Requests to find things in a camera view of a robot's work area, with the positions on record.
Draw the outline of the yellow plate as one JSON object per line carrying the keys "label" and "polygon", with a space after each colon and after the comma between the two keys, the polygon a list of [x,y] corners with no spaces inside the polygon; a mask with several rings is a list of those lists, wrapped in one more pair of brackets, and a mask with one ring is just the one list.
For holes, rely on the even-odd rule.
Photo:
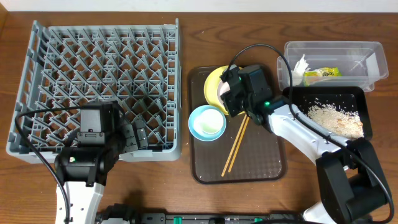
{"label": "yellow plate", "polygon": [[227,109],[224,107],[224,105],[222,106],[217,98],[217,87],[219,82],[221,81],[220,76],[223,74],[223,72],[228,68],[227,65],[216,68],[215,70],[213,70],[208,77],[205,80],[205,84],[204,84],[204,96],[206,99],[206,102],[211,105],[211,106],[215,106],[218,109],[220,109],[223,114],[225,114],[226,116],[228,116],[228,111]]}

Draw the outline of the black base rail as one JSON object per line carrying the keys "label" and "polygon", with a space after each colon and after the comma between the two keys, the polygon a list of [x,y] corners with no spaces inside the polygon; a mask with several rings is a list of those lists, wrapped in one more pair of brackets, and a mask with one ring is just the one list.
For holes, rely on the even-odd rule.
{"label": "black base rail", "polygon": [[255,223],[266,220],[293,220],[302,222],[303,217],[294,212],[273,212],[259,215],[248,214],[200,214],[167,213],[165,210],[152,209],[138,211],[134,207],[116,203],[97,213],[95,223],[130,223],[130,224],[211,224],[211,223]]}

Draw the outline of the white cup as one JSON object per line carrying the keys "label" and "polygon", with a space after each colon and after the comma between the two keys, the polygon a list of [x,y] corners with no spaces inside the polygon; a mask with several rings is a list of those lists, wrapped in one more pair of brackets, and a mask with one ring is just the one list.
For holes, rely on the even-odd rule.
{"label": "white cup", "polygon": [[224,116],[216,109],[202,111],[194,121],[193,128],[202,134],[216,134],[224,125]]}

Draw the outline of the crumpled white tissue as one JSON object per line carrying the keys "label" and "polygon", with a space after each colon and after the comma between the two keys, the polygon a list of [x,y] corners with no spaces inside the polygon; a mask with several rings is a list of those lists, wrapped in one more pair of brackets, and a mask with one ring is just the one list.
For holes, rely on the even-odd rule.
{"label": "crumpled white tissue", "polygon": [[295,64],[292,70],[292,85],[293,86],[304,86],[304,75],[310,71],[309,63],[305,59],[305,54],[302,55],[301,59]]}

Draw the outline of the left wooden chopstick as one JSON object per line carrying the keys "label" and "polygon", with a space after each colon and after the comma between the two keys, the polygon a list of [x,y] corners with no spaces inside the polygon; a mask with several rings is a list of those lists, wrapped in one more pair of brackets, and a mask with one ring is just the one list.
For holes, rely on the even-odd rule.
{"label": "left wooden chopstick", "polygon": [[223,171],[221,173],[221,176],[224,177],[226,172],[231,172],[231,169],[233,167],[236,155],[239,151],[239,147],[241,145],[241,141],[243,139],[244,133],[246,131],[247,125],[248,125],[248,116],[245,114],[243,117],[243,120],[241,122],[241,125],[238,129],[237,135],[235,137],[235,140],[233,142],[232,148],[229,152],[228,158],[226,160],[226,163],[224,165]]}

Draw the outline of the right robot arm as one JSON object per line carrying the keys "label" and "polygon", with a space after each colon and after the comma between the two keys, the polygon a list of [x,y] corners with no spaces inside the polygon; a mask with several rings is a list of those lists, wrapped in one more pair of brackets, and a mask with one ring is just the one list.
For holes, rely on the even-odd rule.
{"label": "right robot arm", "polygon": [[274,98],[267,85],[223,83],[218,95],[231,116],[245,112],[257,125],[293,144],[316,166],[320,202],[306,209],[303,223],[355,223],[389,206],[394,217],[391,191],[372,144],[354,141],[323,128],[293,104],[299,87],[289,87],[288,97]]}

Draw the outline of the clear plastic waste bin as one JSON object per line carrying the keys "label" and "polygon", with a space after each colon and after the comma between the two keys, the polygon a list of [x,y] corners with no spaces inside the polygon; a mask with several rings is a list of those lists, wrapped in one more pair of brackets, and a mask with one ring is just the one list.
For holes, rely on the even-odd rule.
{"label": "clear plastic waste bin", "polygon": [[340,77],[293,76],[293,85],[305,87],[357,86],[373,91],[374,84],[389,76],[384,49],[379,42],[367,41],[290,41],[284,56],[290,69],[305,62],[309,72],[337,68]]}

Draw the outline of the pile of rice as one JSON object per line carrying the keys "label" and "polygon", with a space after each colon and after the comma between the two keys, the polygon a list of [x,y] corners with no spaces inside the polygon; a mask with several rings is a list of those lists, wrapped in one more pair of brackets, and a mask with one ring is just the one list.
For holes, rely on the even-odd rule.
{"label": "pile of rice", "polygon": [[333,134],[354,140],[364,137],[363,123],[357,111],[347,111],[334,103],[316,101],[307,111],[307,116]]}

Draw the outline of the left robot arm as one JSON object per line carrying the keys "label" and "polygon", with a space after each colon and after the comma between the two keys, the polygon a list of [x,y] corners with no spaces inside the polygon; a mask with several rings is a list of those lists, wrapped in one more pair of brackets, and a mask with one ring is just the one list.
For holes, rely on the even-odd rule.
{"label": "left robot arm", "polygon": [[80,121],[76,146],[55,158],[57,196],[67,196],[65,205],[57,205],[57,223],[94,223],[108,172],[121,155],[148,146],[145,122],[130,122],[115,101],[83,106]]}

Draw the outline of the black tray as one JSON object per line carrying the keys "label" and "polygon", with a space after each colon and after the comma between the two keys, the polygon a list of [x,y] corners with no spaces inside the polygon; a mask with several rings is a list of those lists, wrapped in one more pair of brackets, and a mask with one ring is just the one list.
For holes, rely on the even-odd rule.
{"label": "black tray", "polygon": [[347,111],[357,111],[363,123],[364,137],[372,139],[373,131],[366,104],[364,91],[355,86],[334,86],[334,87],[295,87],[293,89],[292,103],[307,116],[308,108],[320,103],[334,103],[337,106],[345,107]]}

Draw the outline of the yellow green snack wrapper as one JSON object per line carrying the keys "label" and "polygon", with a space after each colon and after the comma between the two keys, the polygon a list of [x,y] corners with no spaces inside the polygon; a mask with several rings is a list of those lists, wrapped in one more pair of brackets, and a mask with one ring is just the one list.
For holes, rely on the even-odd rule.
{"label": "yellow green snack wrapper", "polygon": [[312,71],[306,71],[303,75],[303,83],[305,86],[331,79],[333,77],[342,77],[342,73],[337,67],[335,68],[318,68]]}

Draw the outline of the pink bowl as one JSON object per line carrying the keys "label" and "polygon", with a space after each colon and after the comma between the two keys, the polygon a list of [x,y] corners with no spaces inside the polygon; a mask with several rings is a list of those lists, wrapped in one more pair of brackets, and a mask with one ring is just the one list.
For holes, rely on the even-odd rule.
{"label": "pink bowl", "polygon": [[222,80],[219,82],[218,87],[217,87],[217,98],[219,103],[223,106],[224,101],[221,99],[221,95],[224,93],[230,91],[230,87],[228,82],[223,82]]}

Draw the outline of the right wooden chopstick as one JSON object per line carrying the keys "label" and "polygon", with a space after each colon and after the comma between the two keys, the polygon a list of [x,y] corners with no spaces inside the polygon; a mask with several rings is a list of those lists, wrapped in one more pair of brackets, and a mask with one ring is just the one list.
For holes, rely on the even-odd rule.
{"label": "right wooden chopstick", "polygon": [[241,126],[239,128],[239,131],[238,131],[238,136],[237,136],[237,138],[235,140],[235,143],[233,144],[233,155],[232,155],[232,159],[231,159],[231,162],[229,164],[229,167],[228,167],[228,172],[232,171],[232,168],[234,166],[234,162],[236,160],[239,148],[240,148],[241,143],[243,141],[244,133],[246,132],[246,128],[248,126],[248,122],[249,122],[249,116],[245,114],[244,119],[243,119],[243,121],[241,123]]}

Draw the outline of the wooden chopstick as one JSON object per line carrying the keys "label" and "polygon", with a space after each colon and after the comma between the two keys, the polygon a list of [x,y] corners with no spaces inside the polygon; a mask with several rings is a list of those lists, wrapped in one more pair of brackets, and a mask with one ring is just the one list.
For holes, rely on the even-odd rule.
{"label": "wooden chopstick", "polygon": [[244,133],[246,132],[246,128],[248,126],[248,122],[249,122],[249,116],[245,114],[244,119],[243,119],[243,121],[241,123],[241,126],[239,128],[239,131],[238,131],[238,136],[237,136],[237,138],[235,140],[235,143],[233,144],[233,155],[232,155],[232,159],[231,159],[231,162],[229,164],[229,167],[228,167],[228,172],[232,171],[232,168],[234,166],[234,162],[236,160],[239,148],[240,148],[241,143],[243,141]]}
{"label": "wooden chopstick", "polygon": [[237,135],[235,137],[235,140],[233,142],[232,148],[229,152],[228,158],[226,160],[226,163],[224,165],[223,171],[221,173],[221,176],[224,177],[226,172],[231,172],[231,169],[233,167],[236,155],[239,151],[239,147],[241,145],[241,141],[243,139],[244,133],[246,131],[247,125],[248,125],[248,116],[245,114],[243,117],[243,120],[241,122],[241,125],[238,129]]}

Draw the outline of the grey plastic dishwasher rack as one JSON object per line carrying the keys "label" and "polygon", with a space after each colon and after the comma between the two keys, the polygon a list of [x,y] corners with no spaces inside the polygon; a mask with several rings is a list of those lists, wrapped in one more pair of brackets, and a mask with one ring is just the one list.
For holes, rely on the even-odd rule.
{"label": "grey plastic dishwasher rack", "polygon": [[80,128],[78,107],[117,101],[130,123],[144,123],[148,145],[130,147],[126,162],[174,161],[181,155],[180,26],[32,26],[6,151],[31,164],[48,162]]}

